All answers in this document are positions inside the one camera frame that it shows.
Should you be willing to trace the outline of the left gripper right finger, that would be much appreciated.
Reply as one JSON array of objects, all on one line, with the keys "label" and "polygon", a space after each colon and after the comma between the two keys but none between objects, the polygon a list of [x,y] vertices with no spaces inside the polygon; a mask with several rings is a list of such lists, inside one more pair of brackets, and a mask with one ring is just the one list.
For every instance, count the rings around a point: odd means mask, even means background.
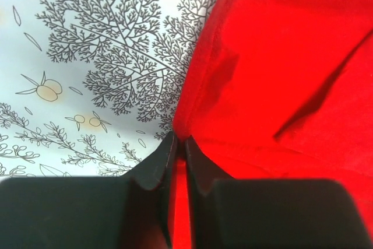
[{"label": "left gripper right finger", "polygon": [[347,191],[326,179],[235,179],[185,142],[193,248],[371,248]]}]

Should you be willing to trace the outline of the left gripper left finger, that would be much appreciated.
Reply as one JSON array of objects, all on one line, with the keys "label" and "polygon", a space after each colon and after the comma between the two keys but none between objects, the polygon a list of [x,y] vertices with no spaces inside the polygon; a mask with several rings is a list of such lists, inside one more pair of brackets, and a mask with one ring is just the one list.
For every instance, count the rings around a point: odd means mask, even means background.
[{"label": "left gripper left finger", "polygon": [[1,182],[2,248],[171,248],[173,132],[118,177]]}]

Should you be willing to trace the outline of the red t shirt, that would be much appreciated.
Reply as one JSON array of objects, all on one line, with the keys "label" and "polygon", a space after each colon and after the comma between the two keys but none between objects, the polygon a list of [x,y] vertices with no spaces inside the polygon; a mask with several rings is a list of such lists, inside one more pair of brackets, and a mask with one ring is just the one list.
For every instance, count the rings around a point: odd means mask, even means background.
[{"label": "red t shirt", "polygon": [[173,128],[175,248],[193,248],[185,142],[235,179],[326,179],[372,241],[372,0],[217,0]]}]

